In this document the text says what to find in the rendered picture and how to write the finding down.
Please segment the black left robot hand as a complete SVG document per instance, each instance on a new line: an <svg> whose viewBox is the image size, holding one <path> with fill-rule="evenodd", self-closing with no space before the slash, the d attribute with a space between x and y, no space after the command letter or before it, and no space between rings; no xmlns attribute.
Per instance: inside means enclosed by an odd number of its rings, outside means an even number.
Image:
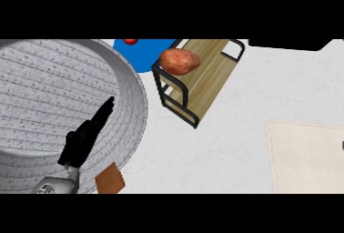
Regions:
<svg viewBox="0 0 344 233"><path fill-rule="evenodd" d="M80 168L92 152L97 135L106 125L112 113L114 97L102 104L92 119L86 120L75 131L66 134L66 144L58 160L58 164Z"/></svg>

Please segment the orange-brown sweet potato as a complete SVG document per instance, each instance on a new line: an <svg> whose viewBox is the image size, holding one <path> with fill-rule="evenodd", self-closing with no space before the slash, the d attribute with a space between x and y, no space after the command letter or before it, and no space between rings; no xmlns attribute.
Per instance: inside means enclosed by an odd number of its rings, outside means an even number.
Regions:
<svg viewBox="0 0 344 233"><path fill-rule="evenodd" d="M188 74L201 65L199 57L182 48L167 49L158 61L162 69L176 76Z"/></svg>

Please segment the wooden black-framed tiered shelf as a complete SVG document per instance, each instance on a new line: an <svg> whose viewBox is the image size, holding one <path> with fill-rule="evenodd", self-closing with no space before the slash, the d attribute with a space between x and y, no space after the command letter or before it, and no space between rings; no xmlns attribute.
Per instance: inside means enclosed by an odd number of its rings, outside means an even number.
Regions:
<svg viewBox="0 0 344 233"><path fill-rule="evenodd" d="M161 105L196 128L247 47L238 39L189 39L183 49L201 58L199 67L174 76L157 61L152 72Z"/></svg>

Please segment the beige placemat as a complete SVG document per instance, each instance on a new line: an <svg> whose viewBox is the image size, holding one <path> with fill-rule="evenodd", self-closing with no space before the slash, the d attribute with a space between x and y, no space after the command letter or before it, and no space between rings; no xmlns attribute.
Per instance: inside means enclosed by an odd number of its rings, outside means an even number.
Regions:
<svg viewBox="0 0 344 233"><path fill-rule="evenodd" d="M344 194L344 127L266 121L276 193Z"/></svg>

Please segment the brown flat square piece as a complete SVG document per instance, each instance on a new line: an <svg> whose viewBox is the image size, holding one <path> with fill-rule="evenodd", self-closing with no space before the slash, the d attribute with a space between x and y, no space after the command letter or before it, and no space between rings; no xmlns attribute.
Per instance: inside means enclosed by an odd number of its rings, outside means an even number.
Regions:
<svg viewBox="0 0 344 233"><path fill-rule="evenodd" d="M111 164L96 176L99 194L117 194L126 187L126 181L115 164Z"/></svg>

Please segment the large grey woven basket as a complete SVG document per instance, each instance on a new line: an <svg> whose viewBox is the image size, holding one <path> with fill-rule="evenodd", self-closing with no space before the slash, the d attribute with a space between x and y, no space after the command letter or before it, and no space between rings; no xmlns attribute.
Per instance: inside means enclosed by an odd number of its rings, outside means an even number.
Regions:
<svg viewBox="0 0 344 233"><path fill-rule="evenodd" d="M148 101L136 70L99 39L0 39L0 194L28 194L44 177L65 177L66 134L108 99L112 114L81 166L80 192L123 167L142 141Z"/></svg>

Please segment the blue round plate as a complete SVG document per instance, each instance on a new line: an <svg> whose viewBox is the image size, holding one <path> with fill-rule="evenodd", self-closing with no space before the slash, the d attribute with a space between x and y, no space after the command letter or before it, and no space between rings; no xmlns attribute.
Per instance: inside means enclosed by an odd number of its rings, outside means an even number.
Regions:
<svg viewBox="0 0 344 233"><path fill-rule="evenodd" d="M137 73L151 71L161 52L173 45L173 39L137 39L137 44L130 46L124 39L115 39L112 48L123 55Z"/></svg>

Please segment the black appliance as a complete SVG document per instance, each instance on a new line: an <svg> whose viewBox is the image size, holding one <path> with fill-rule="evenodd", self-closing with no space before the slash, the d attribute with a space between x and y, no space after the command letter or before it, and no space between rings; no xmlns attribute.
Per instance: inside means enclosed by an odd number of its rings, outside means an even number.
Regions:
<svg viewBox="0 0 344 233"><path fill-rule="evenodd" d="M248 44L257 47L319 51L331 39L250 39Z"/></svg>

